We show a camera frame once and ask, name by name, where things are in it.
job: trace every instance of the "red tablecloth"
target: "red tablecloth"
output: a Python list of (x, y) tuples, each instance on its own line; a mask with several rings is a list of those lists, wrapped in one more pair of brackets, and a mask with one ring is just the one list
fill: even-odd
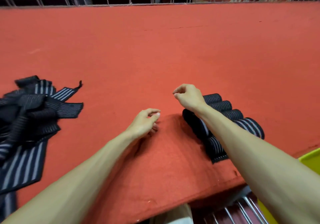
[(83, 87), (78, 119), (61, 120), (42, 180), (22, 206), (93, 155), (149, 107), (160, 130), (129, 158), (90, 223), (132, 223), (243, 183), (230, 160), (212, 165), (171, 92), (220, 93), (300, 156), (319, 146), (319, 3), (0, 10), (0, 93), (38, 75)]

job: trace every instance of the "yellow container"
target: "yellow container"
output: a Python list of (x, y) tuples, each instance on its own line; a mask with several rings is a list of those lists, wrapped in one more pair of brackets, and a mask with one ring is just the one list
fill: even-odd
[[(299, 161), (320, 175), (320, 148), (299, 158)], [(278, 224), (267, 208), (258, 200), (260, 209), (269, 224)]]

